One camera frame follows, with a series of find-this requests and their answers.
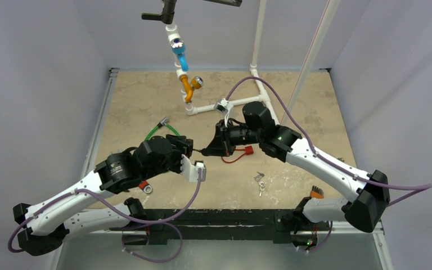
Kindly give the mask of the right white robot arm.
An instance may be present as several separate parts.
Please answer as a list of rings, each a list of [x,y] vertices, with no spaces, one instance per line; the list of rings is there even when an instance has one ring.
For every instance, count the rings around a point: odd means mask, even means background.
[[[342,195],[338,199],[306,199],[293,214],[297,227],[347,221],[362,232],[375,229],[390,203],[385,173],[355,168],[312,146],[300,133],[276,124],[261,102],[247,103],[242,113],[243,122],[232,118],[217,122],[214,138],[201,150],[202,155],[229,157],[237,146],[257,144],[267,156],[304,169]]]

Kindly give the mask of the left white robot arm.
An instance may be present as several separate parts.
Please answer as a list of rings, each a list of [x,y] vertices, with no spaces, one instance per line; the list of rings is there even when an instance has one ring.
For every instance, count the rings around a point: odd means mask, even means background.
[[[138,230],[175,219],[188,206],[169,218],[145,220],[143,212],[125,205],[112,206],[106,199],[167,172],[200,187],[206,167],[202,161],[191,162],[192,150],[193,140],[185,136],[155,136],[109,155],[77,183],[46,201],[15,205],[13,216],[19,226],[8,241],[9,251],[40,256],[59,248],[71,236],[100,230],[103,224]]]

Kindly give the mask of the silver key bunch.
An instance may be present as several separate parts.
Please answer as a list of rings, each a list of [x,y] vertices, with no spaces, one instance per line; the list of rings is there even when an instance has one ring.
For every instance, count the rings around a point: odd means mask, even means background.
[[[266,189],[266,185],[265,183],[262,181],[263,177],[265,176],[264,173],[261,172],[257,172],[257,176],[254,177],[254,181],[256,181],[256,183],[259,186],[259,197],[262,196],[263,192]]]

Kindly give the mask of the orange hex key set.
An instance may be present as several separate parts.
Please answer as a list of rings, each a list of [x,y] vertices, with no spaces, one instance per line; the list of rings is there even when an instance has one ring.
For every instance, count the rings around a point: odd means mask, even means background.
[[[323,189],[321,189],[317,186],[312,186],[311,191],[309,193],[309,196],[311,198],[324,199],[325,193],[324,193]]]

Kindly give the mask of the orange tap valve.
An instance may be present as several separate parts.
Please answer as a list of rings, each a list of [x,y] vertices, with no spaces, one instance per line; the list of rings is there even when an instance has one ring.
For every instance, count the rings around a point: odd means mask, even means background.
[[[195,76],[193,79],[189,80],[188,76],[185,74],[181,75],[179,80],[182,83],[183,90],[186,94],[184,101],[189,104],[192,102],[194,91],[202,88],[204,86],[204,81],[200,76]]]

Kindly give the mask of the blue tap valve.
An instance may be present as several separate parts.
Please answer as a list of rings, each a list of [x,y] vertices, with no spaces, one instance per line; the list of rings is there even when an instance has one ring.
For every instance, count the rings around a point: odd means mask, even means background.
[[[183,71],[188,71],[188,62],[185,56],[186,45],[182,38],[174,38],[169,42],[172,52],[175,54]]]

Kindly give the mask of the white pole with red stripe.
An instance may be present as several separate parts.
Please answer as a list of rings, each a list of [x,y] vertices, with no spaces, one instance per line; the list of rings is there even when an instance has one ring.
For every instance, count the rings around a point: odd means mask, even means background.
[[[282,124],[285,124],[289,120],[289,113],[291,112],[291,109],[295,107],[297,98],[299,97],[299,95],[301,94],[305,86],[309,73],[311,72],[313,64],[317,58],[318,52],[322,46],[324,38],[329,30],[329,27],[334,19],[334,16],[337,12],[340,3],[341,0],[329,0],[325,5],[323,14],[318,23],[317,29],[314,33],[313,39],[311,41],[308,52],[304,59],[303,65],[301,67],[301,71],[296,80],[294,90],[290,96],[288,103],[286,104],[288,112],[284,113],[281,120]]]

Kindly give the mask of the red handled adjustable wrench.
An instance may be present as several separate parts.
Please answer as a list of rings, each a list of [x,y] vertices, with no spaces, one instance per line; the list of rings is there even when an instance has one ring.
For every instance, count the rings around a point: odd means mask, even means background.
[[[147,181],[142,181],[138,187],[145,193],[145,194],[151,194],[153,191],[152,186]]]

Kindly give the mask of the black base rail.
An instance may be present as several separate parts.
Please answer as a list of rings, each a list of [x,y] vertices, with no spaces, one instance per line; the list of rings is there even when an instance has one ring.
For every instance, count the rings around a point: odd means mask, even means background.
[[[127,246],[165,245],[169,240],[270,241],[294,246],[317,245],[329,223],[312,223],[297,209],[190,209],[163,224],[126,231]]]

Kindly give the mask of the white PVC pipe frame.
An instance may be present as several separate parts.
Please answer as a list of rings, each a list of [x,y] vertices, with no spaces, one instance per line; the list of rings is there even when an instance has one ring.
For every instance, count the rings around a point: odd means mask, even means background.
[[[250,77],[256,81],[256,85],[259,89],[259,94],[257,96],[253,96],[253,97],[242,98],[242,99],[238,99],[238,100],[232,100],[231,102],[233,103],[234,107],[240,106],[240,105],[246,105],[246,104],[248,104],[250,102],[254,102],[254,101],[262,102],[264,105],[266,105],[266,107],[269,108],[269,111],[271,113],[271,117],[278,124],[279,119],[276,116],[276,113],[275,113],[274,108],[272,106],[269,94],[268,94],[268,92],[267,92],[267,90],[266,90],[266,88],[262,82],[262,79],[260,78],[259,73],[257,71],[257,61],[258,61],[258,56],[259,56],[260,41],[262,38],[262,30],[263,30],[263,23],[264,23],[264,18],[265,18],[266,6],[267,6],[266,1],[260,1],[259,2],[258,18],[257,18],[257,22],[256,22],[256,31],[255,31],[255,41],[254,41],[254,46],[253,46],[253,55],[252,55],[252,61],[250,64],[250,69],[249,69],[250,74],[251,74]],[[170,25],[166,25],[165,30],[166,30],[166,34],[168,36],[168,42],[170,42],[170,40],[172,40],[174,38],[181,38],[181,36],[178,32],[177,25],[174,22]],[[178,62],[175,55],[174,55],[174,66],[176,68],[175,73],[177,75],[178,80],[179,80],[179,77],[183,74],[188,76],[188,72],[183,71],[181,69],[179,62]],[[182,92],[182,99],[184,101],[184,97],[186,96],[186,94],[183,90],[183,85],[181,88],[181,92]],[[204,113],[207,111],[214,110],[214,105],[196,107],[191,102],[191,103],[185,103],[185,106],[186,106],[187,115],[196,115],[198,113]]]

